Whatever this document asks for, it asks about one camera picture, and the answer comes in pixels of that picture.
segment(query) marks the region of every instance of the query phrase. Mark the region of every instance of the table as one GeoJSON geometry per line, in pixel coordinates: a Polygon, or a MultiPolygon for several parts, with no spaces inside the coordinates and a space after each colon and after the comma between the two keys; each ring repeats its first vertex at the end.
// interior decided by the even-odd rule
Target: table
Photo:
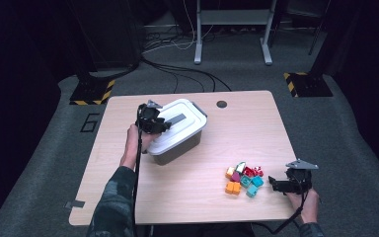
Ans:
{"type": "Polygon", "coordinates": [[[196,48],[194,63],[201,63],[202,38],[201,25],[266,25],[265,35],[261,38],[265,65],[272,65],[267,45],[276,0],[269,9],[259,10],[202,10],[200,0],[196,0],[196,48]]]}
{"type": "Polygon", "coordinates": [[[141,156],[136,223],[201,223],[278,220],[291,216],[287,197],[274,192],[267,180],[286,179],[285,164],[296,159],[271,92],[219,92],[110,98],[79,187],[69,222],[89,225],[105,184],[118,166],[126,132],[137,107],[148,100],[160,105],[177,99],[195,102],[208,114],[200,143],[165,166],[149,154],[141,156]],[[227,107],[220,109],[218,101],[227,107]],[[243,190],[225,194],[228,167],[245,161],[262,166],[265,184],[255,197],[243,190]]]}

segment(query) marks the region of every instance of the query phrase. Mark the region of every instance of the blue toy block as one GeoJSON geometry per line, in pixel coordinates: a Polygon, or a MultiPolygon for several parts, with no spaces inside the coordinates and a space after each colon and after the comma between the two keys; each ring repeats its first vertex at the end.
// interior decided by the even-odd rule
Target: blue toy block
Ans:
{"type": "Polygon", "coordinates": [[[242,176],[241,185],[247,189],[250,184],[251,184],[251,178],[249,178],[249,176],[246,176],[246,175],[242,176]]]}
{"type": "Polygon", "coordinates": [[[253,198],[257,192],[258,192],[258,187],[256,186],[249,186],[248,187],[248,190],[246,191],[246,195],[249,197],[249,198],[253,198]]]}
{"type": "Polygon", "coordinates": [[[264,184],[263,178],[259,176],[253,177],[252,184],[254,184],[256,187],[262,186],[264,184]]]}

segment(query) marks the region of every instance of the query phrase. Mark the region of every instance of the container lid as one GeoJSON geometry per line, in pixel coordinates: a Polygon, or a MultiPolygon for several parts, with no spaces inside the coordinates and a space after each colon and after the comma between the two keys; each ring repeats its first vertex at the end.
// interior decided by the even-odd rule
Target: container lid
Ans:
{"type": "Polygon", "coordinates": [[[147,152],[151,155],[165,153],[197,134],[207,124],[206,115],[187,99],[176,100],[159,111],[158,117],[172,125],[150,144],[147,152]]]}

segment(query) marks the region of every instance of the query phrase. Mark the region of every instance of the human arm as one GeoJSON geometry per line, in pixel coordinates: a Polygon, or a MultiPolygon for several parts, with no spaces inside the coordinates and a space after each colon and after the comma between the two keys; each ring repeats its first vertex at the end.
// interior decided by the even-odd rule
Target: human arm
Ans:
{"type": "MultiPolygon", "coordinates": [[[[294,209],[301,206],[302,196],[297,194],[287,194],[294,209]]],[[[314,189],[310,189],[300,219],[303,224],[300,226],[300,237],[323,237],[325,236],[320,225],[318,224],[319,195],[314,189]]]]}
{"type": "MultiPolygon", "coordinates": [[[[151,141],[160,134],[142,132],[142,150],[146,150],[151,141]]],[[[110,178],[103,195],[95,208],[88,228],[87,236],[133,236],[132,192],[136,179],[134,166],[138,150],[138,129],[132,124],[127,131],[124,153],[119,167],[110,178]]]]}

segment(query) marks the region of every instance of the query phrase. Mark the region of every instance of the yellow black hazard stripe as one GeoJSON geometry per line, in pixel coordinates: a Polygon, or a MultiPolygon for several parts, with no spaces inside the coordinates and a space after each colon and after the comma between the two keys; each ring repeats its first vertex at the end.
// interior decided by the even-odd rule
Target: yellow black hazard stripe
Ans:
{"type": "Polygon", "coordinates": [[[288,90],[291,93],[292,97],[299,97],[297,91],[295,90],[294,83],[291,80],[292,75],[307,75],[305,72],[297,72],[297,73],[284,73],[285,82],[287,83],[288,90]]]}
{"type": "Polygon", "coordinates": [[[88,106],[88,105],[102,105],[105,104],[106,101],[110,97],[110,93],[113,90],[115,80],[111,81],[108,86],[107,90],[104,93],[103,97],[100,100],[95,101],[70,101],[70,105],[77,105],[77,106],[88,106]]]}

